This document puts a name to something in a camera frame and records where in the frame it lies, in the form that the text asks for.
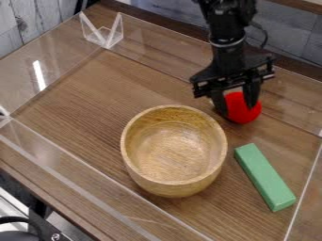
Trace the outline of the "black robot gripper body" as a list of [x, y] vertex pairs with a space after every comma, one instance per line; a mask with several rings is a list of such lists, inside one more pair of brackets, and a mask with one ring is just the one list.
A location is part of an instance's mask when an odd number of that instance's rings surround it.
[[252, 53], [242, 42], [233, 47], [212, 47], [210, 64], [190, 77], [193, 92], [197, 98], [210, 96], [213, 89], [225, 91], [244, 87], [249, 78], [264, 82], [275, 77], [273, 54]]

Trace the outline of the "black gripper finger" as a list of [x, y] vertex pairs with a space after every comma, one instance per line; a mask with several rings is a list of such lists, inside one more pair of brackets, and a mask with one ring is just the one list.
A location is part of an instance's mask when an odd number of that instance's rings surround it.
[[263, 80], [260, 78], [249, 78], [244, 84], [244, 94], [248, 108], [252, 109], [260, 99]]
[[213, 89], [210, 92], [213, 104], [222, 117], [228, 116], [226, 97], [221, 90]]

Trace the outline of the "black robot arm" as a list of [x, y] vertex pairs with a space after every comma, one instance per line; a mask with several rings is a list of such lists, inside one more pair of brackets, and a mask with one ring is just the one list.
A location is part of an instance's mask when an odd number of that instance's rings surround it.
[[246, 53], [246, 28], [255, 24], [257, 0], [197, 0], [209, 26], [213, 59], [190, 77], [196, 98], [212, 99], [217, 112], [229, 116], [225, 91], [241, 88], [252, 110], [260, 101], [264, 82], [275, 77], [271, 54]]

